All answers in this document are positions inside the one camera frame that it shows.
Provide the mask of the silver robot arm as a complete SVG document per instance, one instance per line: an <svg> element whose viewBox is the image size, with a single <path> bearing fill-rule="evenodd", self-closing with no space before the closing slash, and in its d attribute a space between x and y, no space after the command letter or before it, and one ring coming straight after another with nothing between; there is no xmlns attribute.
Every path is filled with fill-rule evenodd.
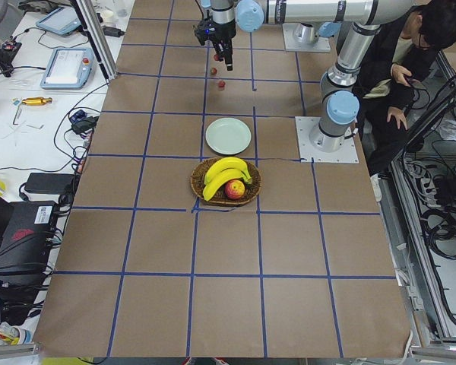
<svg viewBox="0 0 456 365"><path fill-rule="evenodd" d="M298 23L293 30L293 39L298 43L315 43L320 38L334 36L339 32L341 26L342 23L338 22Z"/></svg>
<svg viewBox="0 0 456 365"><path fill-rule="evenodd" d="M351 90L363 57L383 24L398 19L411 1L201 1L194 33L201 45L211 42L219 60L233 68L232 39L237 30L252 33L263 24L351 22L335 64L320 82L323 114L309 133L323 152L340 149L356 119L359 101Z"/></svg>

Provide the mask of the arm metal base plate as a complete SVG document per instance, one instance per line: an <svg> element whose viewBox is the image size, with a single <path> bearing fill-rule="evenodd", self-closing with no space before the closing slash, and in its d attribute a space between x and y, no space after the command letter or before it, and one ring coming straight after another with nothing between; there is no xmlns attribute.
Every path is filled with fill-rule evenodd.
<svg viewBox="0 0 456 365"><path fill-rule="evenodd" d="M327 37L319 36L321 22L285 23L283 40L286 51L328 53L331 46Z"/></svg>
<svg viewBox="0 0 456 365"><path fill-rule="evenodd" d="M342 136L329 137L319 128L320 117L295 118L299 159L304 163L359 163L351 127Z"/></svg>

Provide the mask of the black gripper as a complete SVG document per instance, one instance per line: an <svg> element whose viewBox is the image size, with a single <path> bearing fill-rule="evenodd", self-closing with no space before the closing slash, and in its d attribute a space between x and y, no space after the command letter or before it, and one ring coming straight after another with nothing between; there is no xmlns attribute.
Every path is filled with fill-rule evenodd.
<svg viewBox="0 0 456 365"><path fill-rule="evenodd" d="M219 62L225 62L228 71L233 70L233 45L232 39L236 36L236 22L230 21L218 24L209 21L207 27L208 39L211 41L216 54L220 57Z"/></svg>

